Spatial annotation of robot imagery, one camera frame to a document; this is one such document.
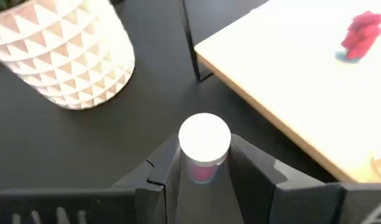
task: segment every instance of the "white planter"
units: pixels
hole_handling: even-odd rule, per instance
[[[50,101],[81,110],[126,85],[134,51],[109,0],[30,0],[0,13],[0,62]]]

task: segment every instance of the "white lid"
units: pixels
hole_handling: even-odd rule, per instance
[[[231,134],[227,124],[209,113],[195,114],[179,129],[179,144],[184,153],[199,165],[221,163],[226,157]]]

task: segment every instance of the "red figurine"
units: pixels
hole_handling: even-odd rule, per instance
[[[348,34],[341,42],[347,51],[347,59],[362,58],[381,34],[381,14],[370,11],[356,16],[348,27]]]

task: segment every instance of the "light wood tabletop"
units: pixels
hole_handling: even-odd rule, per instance
[[[335,58],[352,18],[381,1],[270,0],[195,46],[230,88],[344,182],[381,182],[381,36]]]

